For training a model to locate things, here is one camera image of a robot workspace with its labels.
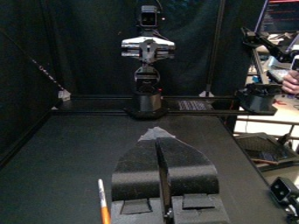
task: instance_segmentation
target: black backdrop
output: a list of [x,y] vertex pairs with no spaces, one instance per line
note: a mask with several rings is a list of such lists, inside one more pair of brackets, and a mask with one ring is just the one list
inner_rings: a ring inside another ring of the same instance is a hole
[[[161,2],[166,21],[159,31],[177,44],[175,59],[155,63],[163,94],[198,95],[211,67],[221,0]],[[265,0],[226,1],[211,85],[215,95],[230,95],[245,85],[250,56],[241,27],[255,29],[263,4]],[[139,63],[122,58],[121,43],[138,36],[135,5],[135,0],[2,0],[0,25],[75,95],[131,95]],[[51,109],[58,89],[3,34],[0,43],[2,157]]]
[[[162,0],[161,33],[177,44],[175,59],[157,62],[166,95],[197,95],[206,88],[221,0]],[[255,29],[265,0],[229,0],[214,74],[215,95],[245,85],[249,53],[241,27]],[[49,1],[59,46],[62,78],[81,95],[131,95],[138,61],[121,56],[123,39],[138,36],[135,0]]]
[[[53,73],[39,0],[2,0],[0,28]],[[58,101],[58,89],[0,33],[0,160]]]

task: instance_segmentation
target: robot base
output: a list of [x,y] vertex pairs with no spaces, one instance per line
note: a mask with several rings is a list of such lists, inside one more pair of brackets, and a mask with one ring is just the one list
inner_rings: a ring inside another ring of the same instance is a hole
[[125,108],[125,111],[137,119],[158,119],[169,112],[163,105],[162,94],[135,93],[133,106]]

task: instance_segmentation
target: black curtain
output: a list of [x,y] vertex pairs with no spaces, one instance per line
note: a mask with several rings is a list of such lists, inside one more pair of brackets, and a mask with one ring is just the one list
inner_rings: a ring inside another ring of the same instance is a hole
[[25,57],[18,45],[53,73],[39,0],[0,1],[0,159],[58,99],[58,89]]
[[[155,63],[165,95],[198,95],[211,67],[221,0],[161,0],[165,22],[161,33],[177,44],[175,59]],[[155,4],[155,1],[139,1]],[[265,0],[227,0],[219,34],[213,89],[233,94],[246,82],[250,55],[241,27],[255,29]],[[137,59],[122,58],[123,39],[138,36],[135,0],[49,1],[55,42],[67,88],[78,95],[131,95]]]
[[[177,44],[175,59],[155,63],[165,95],[198,95],[211,70],[221,0],[161,0],[161,33]],[[139,1],[155,4],[155,1]],[[211,92],[245,86],[250,54],[241,27],[255,29],[265,0],[227,0]],[[121,56],[138,37],[137,0],[3,0],[0,27],[75,95],[131,95],[137,59]],[[0,34],[0,157],[58,100],[58,88]]]

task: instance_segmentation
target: person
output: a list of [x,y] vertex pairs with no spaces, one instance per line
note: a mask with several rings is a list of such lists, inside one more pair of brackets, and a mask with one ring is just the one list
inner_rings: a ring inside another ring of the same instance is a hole
[[284,81],[284,90],[293,95],[299,94],[299,72],[290,70]]

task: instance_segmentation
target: black object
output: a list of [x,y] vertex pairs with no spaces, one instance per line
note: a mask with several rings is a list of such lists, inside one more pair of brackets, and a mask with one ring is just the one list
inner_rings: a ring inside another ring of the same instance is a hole
[[237,140],[241,148],[259,162],[279,162],[297,157],[296,153],[265,132],[237,136]]
[[246,88],[238,91],[241,106],[253,113],[271,116],[277,112],[273,104],[281,92],[281,86],[277,84],[247,84]]
[[277,201],[284,204],[294,207],[296,212],[293,213],[289,209],[289,223],[298,223],[299,221],[299,189],[297,188],[294,182],[289,178],[278,177],[273,183],[271,193],[275,196]]
[[173,137],[142,140],[113,176],[113,223],[230,223],[219,193],[198,150]]

